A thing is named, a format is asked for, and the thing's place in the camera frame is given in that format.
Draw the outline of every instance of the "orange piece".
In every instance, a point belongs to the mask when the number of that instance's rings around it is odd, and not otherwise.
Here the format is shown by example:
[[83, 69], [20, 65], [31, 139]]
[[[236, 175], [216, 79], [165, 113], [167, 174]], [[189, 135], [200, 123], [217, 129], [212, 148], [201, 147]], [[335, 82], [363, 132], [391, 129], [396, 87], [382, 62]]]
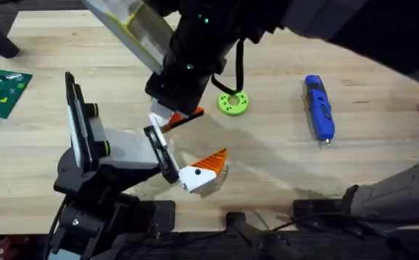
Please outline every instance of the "orange piece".
[[227, 158], [227, 148], [224, 148], [220, 150], [219, 152], [216, 152], [213, 155], [210, 155], [203, 160], [200, 160], [199, 162], [194, 163], [191, 166], [207, 169], [207, 170], [213, 170], [216, 175], [219, 175], [221, 173], [221, 170], [224, 168], [225, 159]]
[[[196, 113], [200, 113], [202, 111], [204, 111], [203, 108], [197, 107], [195, 112], [192, 115]], [[171, 126], [174, 123], [179, 122], [180, 120], [183, 120], [183, 119], [185, 118], [181, 116], [181, 114], [174, 113], [173, 116], [171, 116], [171, 119], [169, 120], [169, 122], [161, 128], [161, 131], [163, 131], [163, 133], [169, 132], [171, 130]]]

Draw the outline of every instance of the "green ring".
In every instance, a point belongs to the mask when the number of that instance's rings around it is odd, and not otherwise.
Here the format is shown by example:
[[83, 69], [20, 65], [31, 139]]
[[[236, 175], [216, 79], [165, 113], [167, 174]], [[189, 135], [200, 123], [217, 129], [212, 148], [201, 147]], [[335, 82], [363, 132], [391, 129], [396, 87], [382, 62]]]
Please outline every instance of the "green ring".
[[217, 106], [219, 110], [228, 116], [239, 116], [245, 113], [248, 109], [248, 104], [250, 103], [248, 95], [244, 91], [241, 91], [235, 94], [235, 96], [238, 98], [238, 104], [231, 105], [228, 102], [230, 95], [224, 92], [220, 93], [217, 98]]

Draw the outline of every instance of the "green circuit board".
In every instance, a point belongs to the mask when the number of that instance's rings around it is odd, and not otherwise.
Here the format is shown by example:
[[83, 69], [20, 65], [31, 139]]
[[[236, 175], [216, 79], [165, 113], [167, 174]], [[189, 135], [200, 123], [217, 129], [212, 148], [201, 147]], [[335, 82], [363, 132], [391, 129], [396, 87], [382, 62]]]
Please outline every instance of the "green circuit board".
[[0, 70], [0, 118], [7, 118], [32, 75]]

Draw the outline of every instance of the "green 3d printed gear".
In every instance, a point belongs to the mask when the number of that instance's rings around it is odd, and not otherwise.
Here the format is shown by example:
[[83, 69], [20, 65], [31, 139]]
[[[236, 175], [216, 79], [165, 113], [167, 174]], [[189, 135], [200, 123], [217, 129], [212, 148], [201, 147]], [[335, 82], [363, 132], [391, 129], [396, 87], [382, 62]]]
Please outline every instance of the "green 3d printed gear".
[[241, 91], [233, 96], [224, 92], [219, 94], [217, 98], [218, 108], [228, 116], [239, 116], [248, 109], [248, 95]]

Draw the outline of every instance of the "electronic component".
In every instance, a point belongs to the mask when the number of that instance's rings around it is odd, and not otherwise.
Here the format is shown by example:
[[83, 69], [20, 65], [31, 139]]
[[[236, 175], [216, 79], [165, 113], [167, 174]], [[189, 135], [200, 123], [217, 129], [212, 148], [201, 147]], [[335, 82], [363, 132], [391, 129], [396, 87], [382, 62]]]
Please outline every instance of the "electronic component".
[[332, 107], [328, 101], [327, 91], [319, 76], [309, 75], [304, 79], [307, 87], [309, 112], [314, 125], [317, 139], [320, 142], [330, 142], [334, 136]]

